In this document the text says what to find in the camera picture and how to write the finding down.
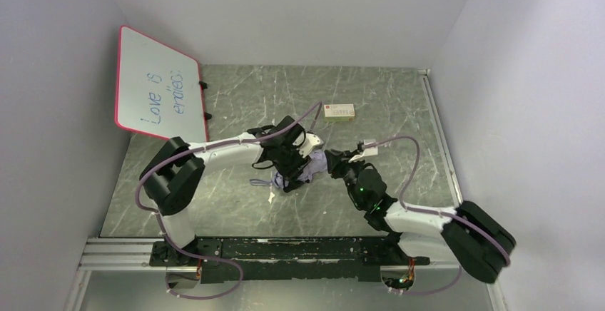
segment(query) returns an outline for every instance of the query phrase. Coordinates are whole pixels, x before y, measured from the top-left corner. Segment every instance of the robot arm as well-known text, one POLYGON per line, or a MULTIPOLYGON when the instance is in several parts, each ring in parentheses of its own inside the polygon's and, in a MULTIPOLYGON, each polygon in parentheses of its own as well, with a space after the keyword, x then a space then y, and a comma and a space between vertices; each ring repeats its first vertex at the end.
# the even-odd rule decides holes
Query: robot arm
MULTIPOLYGON (((311 161, 310 154, 322 146, 314 134, 305 132, 300 125, 279 136, 261 143, 246 143, 266 135, 284 130, 294 120, 287 116, 276 126, 254 128, 227 139, 229 145, 189 154, 163 166, 143 184, 155 204, 167 235, 174 244, 187 252, 194 253, 197 239, 190 223, 188 205, 198 187, 200 179, 215 170, 238 164, 253 167, 265 161, 289 182, 290 189, 303 183, 297 178, 311 161)), ((170 139, 141 173, 167 158, 191 148, 212 147, 213 143, 185 143, 181 138, 170 139)), ((429 257, 431 260, 455 262, 473 277, 482 282, 494 282, 507 262, 500 251, 466 223, 481 229, 491 236, 507 254, 516 245, 514 238, 483 210, 471 202, 463 202, 458 208, 427 208, 408 205, 404 208, 396 198, 387 194, 387 185, 371 163, 359 160, 362 146, 356 151, 324 152, 327 171, 334 179, 343 179, 347 193, 355 207, 364 211, 364 219, 376 230, 388 232, 398 238, 398 246, 407 257, 429 257), (418 209, 423 212, 412 212, 418 209), (458 215, 459 222, 444 217, 458 215)))
POLYGON ((311 152, 323 145, 317 135, 307 133, 301 125, 297 124, 286 133, 269 141, 243 142, 276 133, 293 122, 293 118, 286 116, 276 126, 254 128, 233 138, 207 143, 185 143, 181 138, 172 138, 160 149, 141 173, 141 177, 166 158, 190 148, 208 147, 225 140, 233 142, 230 145, 176 160, 162 167, 146 181, 145 192, 157 205, 166 233, 178 247, 184 249, 188 246, 195 247, 195 232, 187 207, 204 175, 234 165, 246 164, 255 167, 256 164, 270 161, 271 166, 265 167, 275 167, 285 180, 293 183, 290 188, 302 185, 302 183, 295 183, 295 179, 310 162, 311 152))
POLYGON ((473 228, 483 230, 507 255, 516 245, 510 233, 469 201, 457 208, 410 204, 404 208, 398 199, 387 194, 387 185, 376 167, 364 160, 352 161, 361 152, 359 144, 353 152, 327 150, 325 155, 328 173, 334 179, 344 180, 351 201, 358 210, 365 211, 364 218, 370 226, 399 234, 398 245, 411 258, 457 261, 472 277, 482 282, 496 281, 508 262, 493 243, 473 228), (449 215, 463 220, 447 217, 449 215))

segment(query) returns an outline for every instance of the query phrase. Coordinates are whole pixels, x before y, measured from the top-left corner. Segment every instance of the cloth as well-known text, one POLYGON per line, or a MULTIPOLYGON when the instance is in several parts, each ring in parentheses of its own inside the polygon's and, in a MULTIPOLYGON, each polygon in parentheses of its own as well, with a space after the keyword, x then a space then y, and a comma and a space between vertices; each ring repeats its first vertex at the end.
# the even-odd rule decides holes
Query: cloth
MULTIPOLYGON (((322 150, 313 151, 309 154, 311 161, 306 165, 302 173, 296 178, 297 181, 303 183, 310 183, 313 180, 313 175, 316 173, 327 172, 327 159, 325 153, 322 150)), ((285 189, 288 187, 288 182, 284 181, 283 177, 279 172, 275 172, 271 180, 262 179, 250 179, 250 184, 253 186, 269 186, 273 185, 279 189, 285 189)))

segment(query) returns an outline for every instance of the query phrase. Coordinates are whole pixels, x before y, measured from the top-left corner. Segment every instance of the white enclosure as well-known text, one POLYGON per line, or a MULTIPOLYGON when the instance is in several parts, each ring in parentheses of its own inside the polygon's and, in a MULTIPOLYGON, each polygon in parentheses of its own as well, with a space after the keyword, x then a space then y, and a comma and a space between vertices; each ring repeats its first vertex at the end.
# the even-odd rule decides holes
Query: white enclosure
POLYGON ((466 0, 116 0, 201 63, 429 68, 466 0))
POLYGON ((463 197, 518 241, 508 309, 605 310, 605 0, 0 0, 2 310, 62 310, 98 234, 123 24, 201 63, 430 68, 463 197))

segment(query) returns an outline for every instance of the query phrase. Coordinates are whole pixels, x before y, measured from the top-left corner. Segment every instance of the white box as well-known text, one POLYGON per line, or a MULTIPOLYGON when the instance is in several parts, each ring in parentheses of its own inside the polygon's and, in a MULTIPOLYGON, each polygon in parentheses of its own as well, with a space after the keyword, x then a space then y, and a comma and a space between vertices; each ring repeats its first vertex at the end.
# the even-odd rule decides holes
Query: white box
POLYGON ((355 108, 352 104, 326 104, 323 115, 326 121, 353 121, 355 108))

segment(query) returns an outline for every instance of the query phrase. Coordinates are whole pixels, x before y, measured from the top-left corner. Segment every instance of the whiteboard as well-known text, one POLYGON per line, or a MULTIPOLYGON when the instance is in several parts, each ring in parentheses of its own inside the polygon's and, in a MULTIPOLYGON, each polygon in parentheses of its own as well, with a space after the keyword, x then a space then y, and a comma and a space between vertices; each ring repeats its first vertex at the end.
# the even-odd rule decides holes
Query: whiteboard
POLYGON ((159 138, 208 141, 199 63, 128 26, 120 28, 116 124, 159 138))

